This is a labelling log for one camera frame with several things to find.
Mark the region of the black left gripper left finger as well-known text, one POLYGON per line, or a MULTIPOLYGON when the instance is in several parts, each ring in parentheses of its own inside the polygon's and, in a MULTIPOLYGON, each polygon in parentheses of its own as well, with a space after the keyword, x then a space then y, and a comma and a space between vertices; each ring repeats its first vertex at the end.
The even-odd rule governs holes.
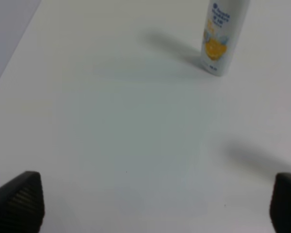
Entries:
POLYGON ((44 216, 39 172, 25 171, 0 187, 0 233, 38 233, 44 216))

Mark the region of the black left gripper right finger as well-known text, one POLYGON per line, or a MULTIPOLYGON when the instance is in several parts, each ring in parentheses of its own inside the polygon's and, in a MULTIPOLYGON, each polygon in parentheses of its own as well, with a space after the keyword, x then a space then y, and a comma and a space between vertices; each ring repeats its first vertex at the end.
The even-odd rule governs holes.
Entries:
POLYGON ((275 177, 270 219, 276 233, 291 233, 291 173, 278 173, 275 177))

